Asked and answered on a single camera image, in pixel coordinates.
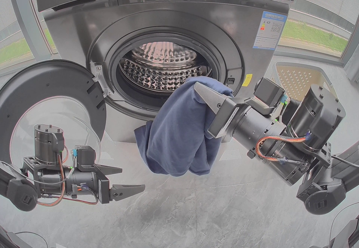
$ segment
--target metal frame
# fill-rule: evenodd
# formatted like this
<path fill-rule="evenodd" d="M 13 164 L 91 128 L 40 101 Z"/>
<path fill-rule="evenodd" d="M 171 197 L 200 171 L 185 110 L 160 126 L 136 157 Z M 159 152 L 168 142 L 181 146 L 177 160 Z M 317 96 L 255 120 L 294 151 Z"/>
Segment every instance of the metal frame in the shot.
<path fill-rule="evenodd" d="M 51 58 L 29 0 L 11 0 L 21 31 L 36 61 Z"/>

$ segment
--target blue fabric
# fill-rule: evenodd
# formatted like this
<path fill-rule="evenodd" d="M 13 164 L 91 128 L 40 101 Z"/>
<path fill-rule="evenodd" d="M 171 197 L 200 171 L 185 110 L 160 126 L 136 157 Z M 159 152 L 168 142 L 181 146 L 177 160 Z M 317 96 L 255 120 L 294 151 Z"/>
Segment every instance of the blue fabric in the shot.
<path fill-rule="evenodd" d="M 195 92 L 197 81 L 232 96 L 230 88 L 205 76 L 188 78 L 176 89 L 155 120 L 135 130 L 141 157 L 154 173 L 181 176 L 187 170 L 197 175 L 210 172 L 222 138 L 207 132 L 215 114 Z"/>

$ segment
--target front-loading washing machine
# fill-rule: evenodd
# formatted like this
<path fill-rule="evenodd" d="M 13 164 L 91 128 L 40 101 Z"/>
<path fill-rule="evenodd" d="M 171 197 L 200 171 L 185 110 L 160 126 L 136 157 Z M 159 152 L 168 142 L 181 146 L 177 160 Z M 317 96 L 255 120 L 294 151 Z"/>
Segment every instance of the front-loading washing machine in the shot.
<path fill-rule="evenodd" d="M 62 60 L 9 80 L 0 122 L 11 130 L 29 107 L 61 95 L 83 104 L 99 139 L 106 125 L 113 141 L 134 141 L 133 130 L 188 77 L 209 76 L 251 97 L 293 1 L 37 0 Z"/>

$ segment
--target connector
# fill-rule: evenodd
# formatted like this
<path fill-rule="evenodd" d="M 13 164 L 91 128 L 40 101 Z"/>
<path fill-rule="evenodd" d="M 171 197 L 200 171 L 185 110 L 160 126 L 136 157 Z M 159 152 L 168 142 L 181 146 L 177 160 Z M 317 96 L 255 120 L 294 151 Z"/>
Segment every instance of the connector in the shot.
<path fill-rule="evenodd" d="M 288 99 L 288 97 L 285 94 L 283 94 L 281 99 L 280 99 L 280 103 L 286 104 L 287 99 Z"/>

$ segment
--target washing machine door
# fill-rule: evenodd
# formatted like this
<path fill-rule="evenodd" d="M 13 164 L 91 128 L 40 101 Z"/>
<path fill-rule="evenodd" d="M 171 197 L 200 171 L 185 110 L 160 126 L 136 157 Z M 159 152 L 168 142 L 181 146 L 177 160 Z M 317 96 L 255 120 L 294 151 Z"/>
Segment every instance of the washing machine door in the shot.
<path fill-rule="evenodd" d="M 31 65 L 0 89 L 0 160 L 22 166 L 34 155 L 34 126 L 64 130 L 65 145 L 90 145 L 101 151 L 106 106 L 99 83 L 83 66 L 65 60 Z"/>

